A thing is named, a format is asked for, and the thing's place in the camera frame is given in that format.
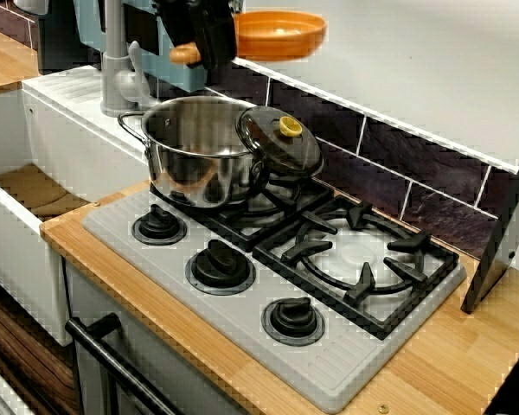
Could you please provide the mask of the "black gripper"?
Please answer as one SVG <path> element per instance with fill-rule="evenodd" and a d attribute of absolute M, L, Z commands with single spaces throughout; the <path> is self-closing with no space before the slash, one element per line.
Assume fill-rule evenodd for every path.
<path fill-rule="evenodd" d="M 228 1 L 155 2 L 156 15 L 172 43 L 195 42 L 200 60 L 188 68 L 202 65 L 216 69 L 236 57 L 234 23 Z"/>

